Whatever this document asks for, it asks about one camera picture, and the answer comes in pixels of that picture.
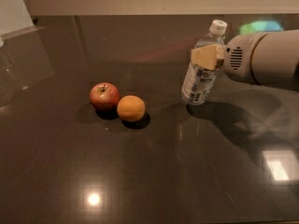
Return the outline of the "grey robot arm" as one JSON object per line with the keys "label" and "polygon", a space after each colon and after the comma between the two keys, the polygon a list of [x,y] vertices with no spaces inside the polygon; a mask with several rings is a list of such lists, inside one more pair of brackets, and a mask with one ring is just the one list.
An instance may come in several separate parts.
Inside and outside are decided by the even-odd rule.
{"label": "grey robot arm", "polygon": [[208,70],[222,62],[233,81],[299,91],[299,31],[258,32],[234,37],[222,48],[193,49],[191,62]]}

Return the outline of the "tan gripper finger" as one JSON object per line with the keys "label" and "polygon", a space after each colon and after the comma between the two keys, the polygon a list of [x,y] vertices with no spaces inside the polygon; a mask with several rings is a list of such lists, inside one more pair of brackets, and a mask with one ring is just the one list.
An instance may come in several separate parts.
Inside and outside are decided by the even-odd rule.
{"label": "tan gripper finger", "polygon": [[224,61],[225,46],[212,44],[191,52],[191,62],[207,70],[216,70]]}

